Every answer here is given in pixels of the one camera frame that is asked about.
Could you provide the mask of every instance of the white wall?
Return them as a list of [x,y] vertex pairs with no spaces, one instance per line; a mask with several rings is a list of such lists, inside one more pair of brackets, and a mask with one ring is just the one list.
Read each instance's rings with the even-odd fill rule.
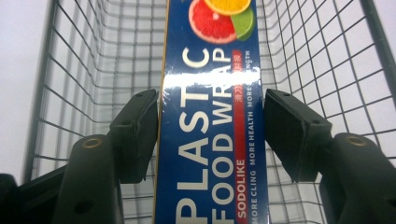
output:
[[0,0],[0,173],[21,183],[48,0]]
[[375,7],[388,37],[393,57],[396,53],[396,1],[394,0],[374,0]]

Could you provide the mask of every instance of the grapefruit slice image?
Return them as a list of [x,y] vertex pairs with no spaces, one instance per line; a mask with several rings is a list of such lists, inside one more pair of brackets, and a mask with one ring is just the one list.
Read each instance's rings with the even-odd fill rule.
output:
[[205,0],[206,4],[215,12],[224,16],[232,16],[245,11],[251,0]]
[[213,44],[227,44],[236,40],[233,21],[210,9],[204,0],[193,0],[189,9],[191,29],[201,39]]

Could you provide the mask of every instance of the metal screw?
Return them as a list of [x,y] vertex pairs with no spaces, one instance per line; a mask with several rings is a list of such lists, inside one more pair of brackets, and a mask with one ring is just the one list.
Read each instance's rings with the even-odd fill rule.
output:
[[87,139],[85,142],[82,143],[82,147],[84,148],[95,148],[102,145],[102,139],[100,138],[90,138]]
[[351,136],[351,135],[347,136],[346,137],[346,141],[349,144],[355,145],[357,147],[365,147],[365,146],[367,146],[367,142],[363,138],[356,137],[356,136]]

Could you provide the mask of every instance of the blue box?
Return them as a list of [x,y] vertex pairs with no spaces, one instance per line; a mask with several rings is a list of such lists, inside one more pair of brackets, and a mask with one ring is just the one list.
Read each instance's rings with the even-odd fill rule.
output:
[[154,223],[269,223],[256,3],[205,6],[168,0]]

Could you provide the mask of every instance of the gray metal wire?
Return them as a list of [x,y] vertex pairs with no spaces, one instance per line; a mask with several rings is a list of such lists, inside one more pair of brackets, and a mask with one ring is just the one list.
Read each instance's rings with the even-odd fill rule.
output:
[[[162,83],[164,1],[53,1],[51,15],[26,180],[67,164],[81,136],[107,133],[131,96]],[[257,0],[257,16],[263,90],[292,93],[333,133],[362,134],[394,159],[392,91],[360,1]],[[272,223],[326,223],[320,177],[292,183],[266,156]],[[126,223],[151,223],[155,161],[147,181],[121,186]]]

